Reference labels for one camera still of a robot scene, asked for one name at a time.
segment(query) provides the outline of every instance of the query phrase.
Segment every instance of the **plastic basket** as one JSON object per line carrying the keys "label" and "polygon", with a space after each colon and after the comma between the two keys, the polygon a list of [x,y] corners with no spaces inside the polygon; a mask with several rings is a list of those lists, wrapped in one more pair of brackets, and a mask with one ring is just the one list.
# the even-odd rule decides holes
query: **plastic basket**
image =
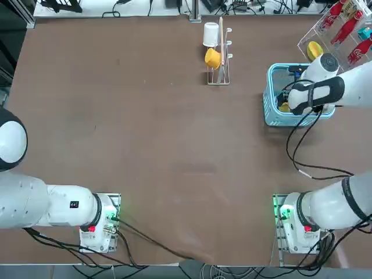
{"label": "plastic basket", "polygon": [[[271,65],[267,71],[267,86],[263,92],[263,111],[265,122],[269,126],[296,126],[303,115],[294,115],[289,112],[281,112],[277,107],[277,96],[289,83],[293,82],[293,76],[289,75],[290,66],[308,66],[308,63],[276,63]],[[320,116],[320,119],[330,118],[335,109]],[[316,114],[310,114],[300,126],[307,126],[314,122]]]}

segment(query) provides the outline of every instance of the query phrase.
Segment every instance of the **red bottle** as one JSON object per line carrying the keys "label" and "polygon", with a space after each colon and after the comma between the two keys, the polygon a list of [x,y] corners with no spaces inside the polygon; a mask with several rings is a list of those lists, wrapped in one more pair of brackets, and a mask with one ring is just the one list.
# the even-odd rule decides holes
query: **red bottle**
{"label": "red bottle", "polygon": [[331,44],[339,45],[341,44],[347,36],[353,31],[356,23],[358,20],[362,18],[363,12],[361,10],[357,10],[354,17],[349,19],[339,30],[336,36],[332,39]]}
{"label": "red bottle", "polygon": [[323,22],[319,26],[319,30],[325,31],[331,27],[333,22],[335,22],[335,19],[339,16],[341,13],[342,7],[344,6],[344,3],[346,0],[339,0],[335,5],[332,6],[332,8],[328,11],[326,14]]}
{"label": "red bottle", "polygon": [[372,34],[369,39],[361,42],[348,56],[349,65],[354,65],[372,46]]}

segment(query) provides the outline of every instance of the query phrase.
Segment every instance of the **white cup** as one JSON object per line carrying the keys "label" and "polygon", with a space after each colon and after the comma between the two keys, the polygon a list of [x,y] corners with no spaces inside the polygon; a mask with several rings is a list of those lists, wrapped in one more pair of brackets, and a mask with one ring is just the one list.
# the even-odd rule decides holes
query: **white cup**
{"label": "white cup", "polygon": [[219,25],[215,22],[207,22],[204,24],[203,45],[209,48],[218,46],[219,40]]}

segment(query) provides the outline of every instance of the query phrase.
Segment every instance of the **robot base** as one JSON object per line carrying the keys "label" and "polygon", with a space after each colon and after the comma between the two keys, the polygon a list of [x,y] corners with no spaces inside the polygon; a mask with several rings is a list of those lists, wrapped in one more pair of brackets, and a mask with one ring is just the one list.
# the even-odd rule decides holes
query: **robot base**
{"label": "robot base", "polygon": [[[97,226],[90,231],[79,229],[80,246],[100,253],[115,252],[117,248],[116,230],[119,229],[119,222],[110,218],[119,218],[121,195],[107,193],[97,193],[97,195],[102,204],[101,218]],[[80,249],[80,251],[91,253],[91,251],[85,249]]]}
{"label": "robot base", "polygon": [[[320,230],[308,231],[301,224],[298,218],[296,208],[299,193],[289,194],[284,203],[278,208],[279,220],[282,223],[285,238],[287,240],[288,251],[290,253],[309,253],[310,249],[316,244],[320,238]],[[311,254],[317,254],[317,248],[314,248]]]}

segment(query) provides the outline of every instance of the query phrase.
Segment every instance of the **brown mat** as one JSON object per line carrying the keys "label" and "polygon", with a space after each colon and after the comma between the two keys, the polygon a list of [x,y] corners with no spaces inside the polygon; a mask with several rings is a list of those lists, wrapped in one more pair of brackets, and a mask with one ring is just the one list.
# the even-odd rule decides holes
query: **brown mat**
{"label": "brown mat", "polygon": [[[226,17],[234,54],[227,87],[205,85],[203,24],[183,17],[38,23],[27,32],[9,102],[29,135],[17,170],[50,184],[121,192],[123,218],[207,263],[268,264],[272,194],[329,184],[295,171],[285,155],[288,130],[268,128],[262,109],[267,69],[305,62],[296,45],[317,19]],[[372,110],[338,109],[309,134],[298,159],[371,169],[370,119]],[[78,241],[76,228],[43,231]],[[0,238],[1,263],[77,262],[22,230],[2,230]],[[180,260],[132,234],[128,240],[139,263]],[[364,241],[351,235],[334,265],[371,267]],[[127,260],[122,244],[114,255]]]}

